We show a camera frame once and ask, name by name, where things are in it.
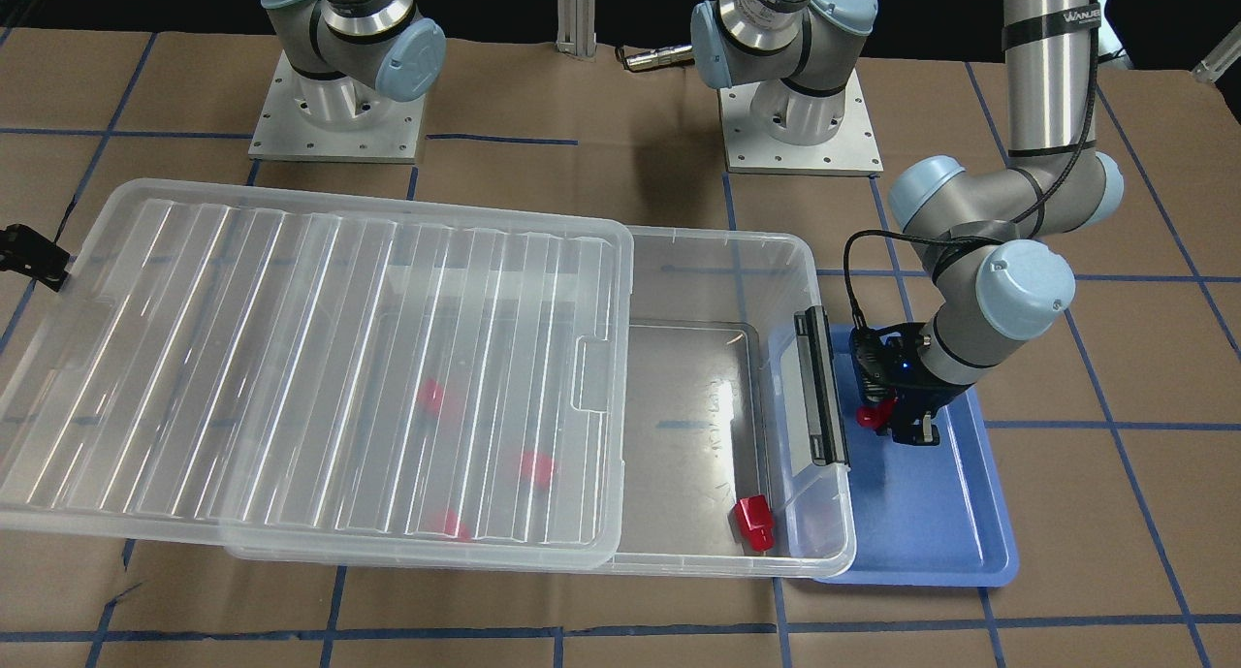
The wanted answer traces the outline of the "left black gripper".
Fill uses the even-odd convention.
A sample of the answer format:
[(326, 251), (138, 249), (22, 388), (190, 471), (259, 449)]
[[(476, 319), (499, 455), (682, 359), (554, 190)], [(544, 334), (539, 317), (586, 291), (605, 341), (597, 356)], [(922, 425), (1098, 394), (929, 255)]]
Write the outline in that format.
[(881, 329), (855, 325), (850, 332), (850, 353), (862, 406), (881, 411), (891, 404), (891, 440), (934, 447), (942, 440), (937, 412), (970, 386), (947, 382), (926, 368), (920, 353), (925, 346), (921, 332), (920, 323)]

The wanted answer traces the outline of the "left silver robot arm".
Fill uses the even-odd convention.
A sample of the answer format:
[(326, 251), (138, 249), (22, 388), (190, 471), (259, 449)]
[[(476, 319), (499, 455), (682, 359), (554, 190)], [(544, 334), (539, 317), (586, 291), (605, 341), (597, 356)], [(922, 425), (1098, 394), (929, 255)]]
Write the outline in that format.
[[(877, 0), (709, 0), (692, 10), (690, 48), (710, 88), (756, 86), (748, 117), (762, 135), (822, 151), (848, 120), (848, 81), (876, 19)], [(1042, 237), (1096, 225), (1123, 199), (1096, 139), (1101, 22), (1100, 0), (1004, 0), (1006, 166), (972, 175), (926, 156), (892, 183), (892, 238), (912, 245), (942, 305), (879, 329), (849, 302), (866, 430), (939, 443), (939, 408), (1071, 305), (1071, 267)]]

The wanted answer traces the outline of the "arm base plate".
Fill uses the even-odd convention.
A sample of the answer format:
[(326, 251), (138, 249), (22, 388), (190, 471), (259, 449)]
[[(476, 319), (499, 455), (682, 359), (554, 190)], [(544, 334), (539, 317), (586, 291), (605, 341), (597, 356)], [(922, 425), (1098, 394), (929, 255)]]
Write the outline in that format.
[(414, 164), (429, 97), (396, 102), (357, 79), (310, 79), (280, 53), (248, 156), (279, 163)]
[(784, 81), (719, 89), (727, 173), (872, 176), (885, 170), (862, 86), (854, 71), (818, 98)]

